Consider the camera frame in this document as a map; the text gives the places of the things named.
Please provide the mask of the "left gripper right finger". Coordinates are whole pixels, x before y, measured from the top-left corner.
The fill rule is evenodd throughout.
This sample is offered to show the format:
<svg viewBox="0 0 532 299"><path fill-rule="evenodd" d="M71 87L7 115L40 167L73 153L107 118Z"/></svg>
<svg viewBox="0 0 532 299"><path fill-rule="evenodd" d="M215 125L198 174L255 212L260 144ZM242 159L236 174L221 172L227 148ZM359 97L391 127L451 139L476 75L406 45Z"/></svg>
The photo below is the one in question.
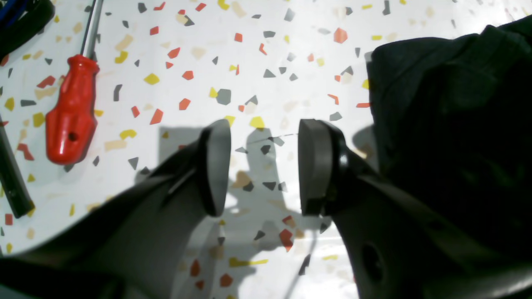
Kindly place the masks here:
<svg viewBox="0 0 532 299"><path fill-rule="evenodd" d="M302 119L304 216L330 216L361 299L530 299L531 263L499 254L382 178L340 129Z"/></svg>

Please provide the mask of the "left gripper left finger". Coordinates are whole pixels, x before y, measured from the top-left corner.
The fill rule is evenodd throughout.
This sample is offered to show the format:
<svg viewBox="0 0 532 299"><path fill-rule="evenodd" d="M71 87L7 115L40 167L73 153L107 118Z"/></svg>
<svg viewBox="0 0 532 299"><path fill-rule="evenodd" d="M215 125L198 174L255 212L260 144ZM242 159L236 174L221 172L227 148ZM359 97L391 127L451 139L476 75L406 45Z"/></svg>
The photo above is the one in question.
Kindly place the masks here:
<svg viewBox="0 0 532 299"><path fill-rule="evenodd" d="M142 182L48 242L1 259L1 285L33 299L169 299L194 229L224 211L226 119Z"/></svg>

